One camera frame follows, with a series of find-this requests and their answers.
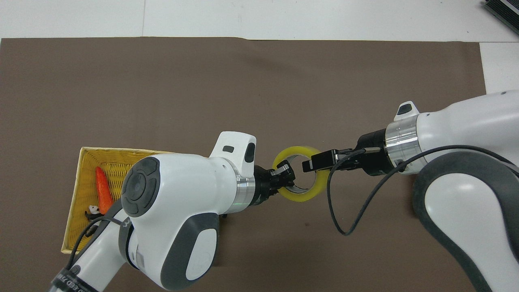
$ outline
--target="yellow basket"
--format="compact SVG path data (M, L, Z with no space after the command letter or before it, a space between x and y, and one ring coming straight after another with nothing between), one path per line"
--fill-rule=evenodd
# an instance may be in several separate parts
M89 205L98 205L98 194L95 184L95 168L103 169L108 180L108 187L112 199L116 201L121 197L122 182L126 173L137 161L159 153L170 153L165 151L153 151L143 149L124 148L92 148L82 147L79 152L77 164L76 183L66 223L65 237L61 252L70 254L78 236L88 225L85 211ZM80 251L90 240L84 237L81 240L78 251Z

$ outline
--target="tape roll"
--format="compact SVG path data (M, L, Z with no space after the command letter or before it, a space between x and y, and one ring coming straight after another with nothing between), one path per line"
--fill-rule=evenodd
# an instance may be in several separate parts
M312 155L320 153L321 151L306 146L292 146L288 147L285 150L281 151L276 159L274 159L273 168L276 169L277 165L281 163L283 160L292 160L296 156L304 156L308 159ZM328 178L329 170L318 170L316 171L316 179L313 183L312 187L308 190L300 189L298 187L295 188L280 188L278 192L284 196L285 198L295 201L295 202L305 202L309 199L315 197L317 194L322 192L326 188L326 180Z

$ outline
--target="brown table surface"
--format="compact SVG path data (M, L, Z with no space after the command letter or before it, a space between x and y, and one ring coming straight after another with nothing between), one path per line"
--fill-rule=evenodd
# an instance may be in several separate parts
M221 131L284 148L354 147L413 100L436 111L485 94L477 43L237 38L3 39L0 48L0 290L44 291L60 253L82 146L208 156ZM381 177L334 176L349 226ZM299 184L312 177L299 176ZM222 222L215 266L187 291L473 291L413 216L412 179L392 178L352 236L325 194L276 195ZM161 291L125 265L107 291Z

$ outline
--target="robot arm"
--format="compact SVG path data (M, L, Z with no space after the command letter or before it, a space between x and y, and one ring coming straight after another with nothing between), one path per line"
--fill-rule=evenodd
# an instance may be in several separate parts
M166 290L180 290L212 265L219 215L258 205L293 185L292 168L254 165L256 138L222 132L209 158L158 154L137 162L123 182L121 199L104 218L52 291L102 291L129 263Z
M401 173L418 174L415 212L474 287L517 291L519 181L517 171L509 167L519 164L518 125L518 90L457 102L432 113L419 113L412 102L405 102L386 129L361 136L355 149L316 154L303 162L303 169L363 168L369 175L383 175L415 155L447 145L469 145L503 156L507 163L449 149L406 163ZM370 147L378 151L346 157Z

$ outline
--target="toy carrot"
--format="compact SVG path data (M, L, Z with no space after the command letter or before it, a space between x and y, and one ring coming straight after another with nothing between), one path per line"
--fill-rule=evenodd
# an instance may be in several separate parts
M104 175L103 170L98 166L95 168L95 177L97 181L98 198L99 198L99 212L106 214L110 206L114 203L108 188L108 181Z

